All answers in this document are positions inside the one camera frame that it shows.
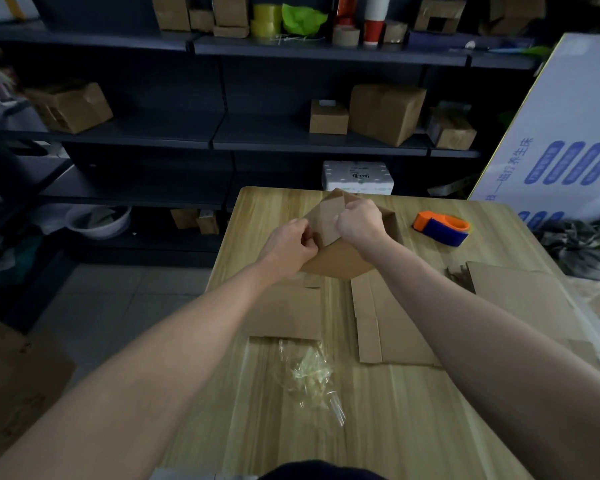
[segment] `right hand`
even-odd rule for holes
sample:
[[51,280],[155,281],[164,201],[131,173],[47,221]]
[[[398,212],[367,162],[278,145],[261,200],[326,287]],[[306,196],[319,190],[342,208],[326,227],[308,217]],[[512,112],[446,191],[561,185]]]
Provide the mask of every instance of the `right hand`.
[[345,241],[362,253],[368,253],[374,245],[388,237],[380,209],[369,199],[349,202],[336,217],[336,229]]

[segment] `person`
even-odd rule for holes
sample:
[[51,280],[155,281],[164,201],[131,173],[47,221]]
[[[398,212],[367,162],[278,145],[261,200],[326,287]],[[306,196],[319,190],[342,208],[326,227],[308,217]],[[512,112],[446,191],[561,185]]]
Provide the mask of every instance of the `person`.
[[[376,266],[449,377],[531,475],[600,480],[598,371],[393,241],[372,201],[348,204],[336,227]],[[307,220],[273,231],[255,263],[64,395],[0,458],[0,480],[149,478],[249,307],[316,253]],[[264,478],[309,475],[378,478],[324,462],[283,465]]]

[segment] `table top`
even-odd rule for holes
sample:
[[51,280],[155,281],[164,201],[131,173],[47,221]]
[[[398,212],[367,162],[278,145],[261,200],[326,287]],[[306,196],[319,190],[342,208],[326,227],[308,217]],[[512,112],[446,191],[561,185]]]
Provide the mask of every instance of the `table top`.
[[[209,281],[252,263],[271,231],[304,216],[326,192],[245,187]],[[369,195],[396,212],[404,245],[441,273],[467,261],[556,274],[600,357],[600,321],[512,209],[494,202]],[[453,214],[473,232],[459,248],[411,229],[421,210]],[[333,359],[346,423],[316,428],[276,381],[277,340],[238,335],[196,399],[161,466],[196,473],[264,474],[321,459],[391,479],[528,479],[444,371],[358,361],[349,282],[322,278],[323,343]]]

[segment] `stack of cups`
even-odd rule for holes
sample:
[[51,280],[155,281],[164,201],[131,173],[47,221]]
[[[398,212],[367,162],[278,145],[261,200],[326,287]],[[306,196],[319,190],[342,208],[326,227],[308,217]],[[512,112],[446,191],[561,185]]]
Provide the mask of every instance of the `stack of cups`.
[[363,39],[365,45],[378,45],[388,10],[389,0],[367,0]]
[[282,5],[270,3],[253,4],[251,33],[261,39],[273,39],[280,35],[282,25]]

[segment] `red cup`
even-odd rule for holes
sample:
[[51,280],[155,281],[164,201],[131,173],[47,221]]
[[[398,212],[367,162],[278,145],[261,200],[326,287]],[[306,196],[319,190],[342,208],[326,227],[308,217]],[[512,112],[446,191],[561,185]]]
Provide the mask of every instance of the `red cup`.
[[363,43],[365,45],[378,45],[380,42],[380,34],[384,27],[384,22],[375,20],[365,20],[365,35]]

